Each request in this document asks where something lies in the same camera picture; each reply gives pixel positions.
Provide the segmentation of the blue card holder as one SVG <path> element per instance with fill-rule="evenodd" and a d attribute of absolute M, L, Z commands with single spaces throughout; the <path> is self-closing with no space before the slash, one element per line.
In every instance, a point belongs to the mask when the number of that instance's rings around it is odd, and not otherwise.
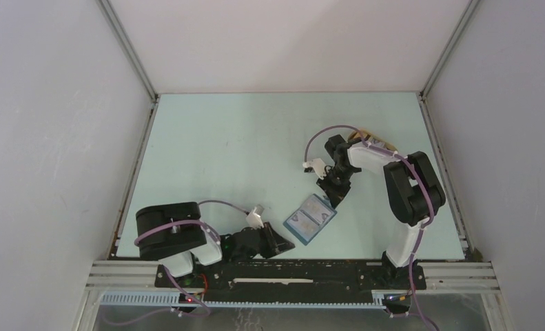
<path fill-rule="evenodd" d="M 337 215 L 329 201 L 312 194 L 283 222 L 303 245 L 309 245 Z"/>

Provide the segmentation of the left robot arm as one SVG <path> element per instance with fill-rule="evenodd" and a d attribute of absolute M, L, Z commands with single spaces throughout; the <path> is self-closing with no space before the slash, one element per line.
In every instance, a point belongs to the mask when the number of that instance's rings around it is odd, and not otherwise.
<path fill-rule="evenodd" d="M 219 234 L 201 220 L 200 207 L 218 203 L 245 215 L 247 227 L 233 234 Z M 169 270 L 181 287 L 190 287 L 198 278 L 195 265 L 248 261 L 260 256 L 276 257 L 296 245 L 262 220 L 263 207 L 251 210 L 221 200 L 154 205 L 136 213 L 138 236 L 134 245 L 144 261 L 158 261 Z"/>

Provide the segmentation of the silver VIP card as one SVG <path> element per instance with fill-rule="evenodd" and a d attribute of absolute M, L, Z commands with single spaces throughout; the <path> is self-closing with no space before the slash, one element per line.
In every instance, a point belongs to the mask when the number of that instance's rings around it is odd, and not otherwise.
<path fill-rule="evenodd" d="M 302 212 L 295 212 L 291 215 L 286 225 L 305 242 L 310 242 L 318 230 L 318 225 Z"/>

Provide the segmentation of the white card with stripe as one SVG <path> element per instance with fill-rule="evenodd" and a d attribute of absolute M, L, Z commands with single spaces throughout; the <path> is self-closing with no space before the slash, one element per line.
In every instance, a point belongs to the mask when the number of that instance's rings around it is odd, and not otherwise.
<path fill-rule="evenodd" d="M 336 214 L 331 206 L 328 206 L 323 199 L 319 199 L 316 195 L 310 196 L 303 203 L 302 210 L 319 225 L 330 221 Z"/>

